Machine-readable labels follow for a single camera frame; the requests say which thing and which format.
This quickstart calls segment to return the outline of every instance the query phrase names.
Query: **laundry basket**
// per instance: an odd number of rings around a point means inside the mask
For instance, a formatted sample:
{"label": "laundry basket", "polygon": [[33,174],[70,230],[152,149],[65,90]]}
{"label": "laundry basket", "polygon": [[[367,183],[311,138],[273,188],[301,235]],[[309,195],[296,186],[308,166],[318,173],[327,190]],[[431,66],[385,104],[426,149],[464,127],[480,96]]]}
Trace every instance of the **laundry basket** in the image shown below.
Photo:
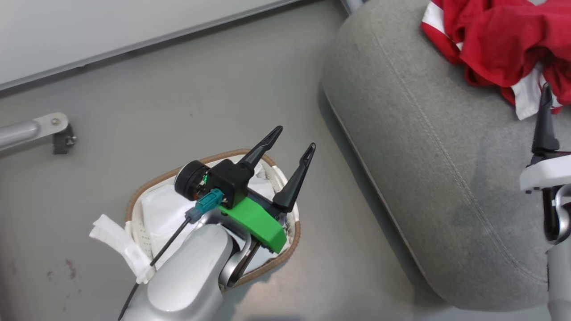
{"label": "laundry basket", "polygon": [[[200,161],[209,167],[212,167],[224,159],[230,159],[233,162],[239,161],[242,156],[246,155],[250,150],[240,149],[235,151],[229,151],[227,153],[222,153],[201,159]],[[279,192],[284,185],[287,183],[286,176],[282,173],[280,168],[272,161],[271,158],[264,155],[260,160],[260,164],[263,166],[266,172],[266,178],[271,182],[272,188],[275,192]],[[143,210],[141,205],[142,198],[149,192],[163,187],[167,184],[174,184],[174,180],[180,168],[172,170],[164,175],[161,175],[150,182],[144,184],[139,188],[133,198],[129,201],[127,206],[127,216],[125,222],[125,230],[133,238],[136,244],[138,244],[141,249],[147,254],[149,259],[153,259],[153,253],[151,251],[151,242],[148,236],[147,230],[144,225]],[[254,270],[242,275],[240,280],[234,285],[234,287],[249,282],[259,276],[269,272],[273,268],[285,262],[295,251],[297,244],[299,243],[300,237],[300,222],[299,222],[299,212],[297,209],[297,204],[294,206],[293,211],[287,214],[287,219],[284,224],[285,234],[287,236],[287,242],[283,247],[282,251],[274,258],[267,260],[261,266],[255,268]]]}

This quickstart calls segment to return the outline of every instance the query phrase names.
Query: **cable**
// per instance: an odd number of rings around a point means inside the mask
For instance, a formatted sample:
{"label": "cable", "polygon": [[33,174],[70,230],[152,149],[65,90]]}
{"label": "cable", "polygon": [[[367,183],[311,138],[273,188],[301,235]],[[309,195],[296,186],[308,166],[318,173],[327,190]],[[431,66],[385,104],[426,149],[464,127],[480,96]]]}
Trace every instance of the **cable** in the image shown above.
{"label": "cable", "polygon": [[[182,232],[182,230],[184,230],[186,225],[190,223],[190,221],[191,221],[190,217],[188,217],[186,220],[184,220],[184,222],[178,228],[178,230],[171,236],[170,239],[168,239],[167,243],[163,246],[163,248],[160,249],[159,254],[157,254],[155,256],[155,258],[151,261],[151,263],[149,264],[150,266],[155,266],[156,261],[158,261],[160,259],[160,257],[163,256],[163,254],[167,250],[167,248],[169,246],[171,246],[171,244],[176,239],[176,237],[179,236],[179,234]],[[133,287],[133,289],[131,289],[131,293],[129,293],[129,296],[127,297],[127,300],[125,301],[123,308],[121,309],[121,313],[119,314],[119,319],[117,319],[117,321],[120,321],[121,319],[123,319],[123,315],[125,314],[125,311],[127,311],[127,307],[129,307],[129,303],[131,303],[131,300],[133,299],[133,296],[135,295],[137,288],[139,288],[139,283],[135,283],[135,286]]]}

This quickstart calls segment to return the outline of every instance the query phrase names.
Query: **metal bracket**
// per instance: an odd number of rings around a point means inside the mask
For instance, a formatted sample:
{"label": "metal bracket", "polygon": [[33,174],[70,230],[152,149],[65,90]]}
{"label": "metal bracket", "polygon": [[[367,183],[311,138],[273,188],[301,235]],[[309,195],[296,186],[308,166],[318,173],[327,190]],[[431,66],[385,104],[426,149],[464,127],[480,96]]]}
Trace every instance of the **metal bracket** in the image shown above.
{"label": "metal bracket", "polygon": [[206,224],[219,224],[245,241],[242,250],[233,254],[220,273],[218,282],[226,289],[236,284],[246,267],[258,251],[261,243],[250,232],[230,216],[223,215],[219,210],[210,211],[202,216],[195,229]]}
{"label": "metal bracket", "polygon": [[54,154],[67,154],[77,141],[67,116],[52,113],[4,127],[0,127],[0,151],[54,135]]}

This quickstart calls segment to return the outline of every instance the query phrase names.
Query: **gray cushion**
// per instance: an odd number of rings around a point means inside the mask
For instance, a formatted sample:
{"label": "gray cushion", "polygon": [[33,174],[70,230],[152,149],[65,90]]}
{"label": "gray cushion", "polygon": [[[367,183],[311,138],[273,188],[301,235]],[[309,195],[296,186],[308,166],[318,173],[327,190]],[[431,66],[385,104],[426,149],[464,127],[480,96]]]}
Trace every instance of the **gray cushion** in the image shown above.
{"label": "gray cushion", "polygon": [[[541,195],[519,191],[534,121],[466,84],[420,30],[428,1],[372,0],[341,28],[323,86],[434,290],[470,310],[547,299]],[[555,116],[571,149],[570,113]]]}

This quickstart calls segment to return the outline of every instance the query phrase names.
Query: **white stripe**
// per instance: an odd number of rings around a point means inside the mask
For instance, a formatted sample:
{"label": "white stripe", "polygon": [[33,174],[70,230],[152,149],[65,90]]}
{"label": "white stripe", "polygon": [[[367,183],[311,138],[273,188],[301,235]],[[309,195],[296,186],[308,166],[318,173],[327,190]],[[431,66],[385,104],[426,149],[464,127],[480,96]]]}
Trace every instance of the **white stripe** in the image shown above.
{"label": "white stripe", "polygon": [[[543,66],[538,63],[527,76],[512,86],[513,94],[516,97],[516,115],[519,120],[537,114],[541,88],[547,82],[542,71]],[[555,95],[553,95],[553,107],[561,107]]]}
{"label": "white stripe", "polygon": [[424,12],[423,22],[441,33],[446,34],[446,32],[444,32],[444,11],[432,1],[428,4],[427,10]]}

